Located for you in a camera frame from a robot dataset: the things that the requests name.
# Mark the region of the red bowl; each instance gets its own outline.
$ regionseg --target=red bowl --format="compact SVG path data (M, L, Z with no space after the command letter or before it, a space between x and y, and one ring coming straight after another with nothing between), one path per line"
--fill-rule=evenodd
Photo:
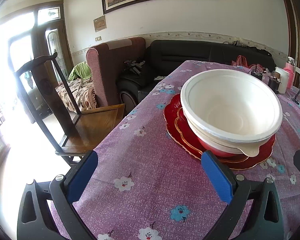
M210 150L214 155L216 156L220 156L220 157L232 157L232 156L236 156L237 154L234 153L227 153L221 150L218 150L212 146L210 146L209 144L207 144L206 142L202 141L199 137L197 137L199 142L201 143L201 145L207 149Z

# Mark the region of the wall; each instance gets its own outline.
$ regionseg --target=wall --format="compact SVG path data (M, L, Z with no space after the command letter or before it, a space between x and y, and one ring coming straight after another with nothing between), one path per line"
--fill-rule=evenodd
M283 0L152 0L106 14L107 29L95 33L101 0L66 0L71 53L102 41L144 33L207 32L255 41L288 53L288 22ZM85 51L73 56L85 60Z

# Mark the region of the purple tablecloth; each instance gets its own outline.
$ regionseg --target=purple tablecloth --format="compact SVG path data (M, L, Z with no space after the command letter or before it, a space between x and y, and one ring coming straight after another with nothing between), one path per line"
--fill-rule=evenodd
M221 215L226 204L219 200L200 161L168 135L162 114L187 79L218 68L248 71L210 62L184 62L95 149L98 167L74 207L98 240L202 239ZM300 107L291 101L295 94L288 90L278 95L284 117L271 158L240 171L251 180L275 180L285 239L300 224L300 173L293 165L293 155L300 149ZM248 209L233 236L240 232ZM67 236L53 207L52 213Z

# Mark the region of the wooden chair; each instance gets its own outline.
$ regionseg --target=wooden chair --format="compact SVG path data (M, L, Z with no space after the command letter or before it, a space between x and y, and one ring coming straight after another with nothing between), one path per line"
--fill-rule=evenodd
M74 156L82 158L88 150L93 150L122 120L124 104L105 106L81 112L56 61L56 57L57 53L55 52L52 56L35 58L24 64L14 75L21 96L34 119L56 149L56 154L61 155L69 165L73 165L76 164L76 162L73 161ZM52 86L49 73L44 65L46 61L53 62L70 100L74 105L77 115L73 120L71 120L68 110ZM59 144L44 124L22 85L20 75L27 71L31 71L40 93L65 132Z

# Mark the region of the black leather sofa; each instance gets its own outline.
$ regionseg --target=black leather sofa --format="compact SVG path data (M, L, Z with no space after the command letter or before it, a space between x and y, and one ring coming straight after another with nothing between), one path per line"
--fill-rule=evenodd
M207 41L155 40L146 49L146 67L141 75L127 73L117 80L117 88L127 108L137 105L157 85L156 76L168 76L186 60L217 62L231 65L239 55L245 56L249 65L261 64L273 71L275 63L271 54L256 48L244 48Z

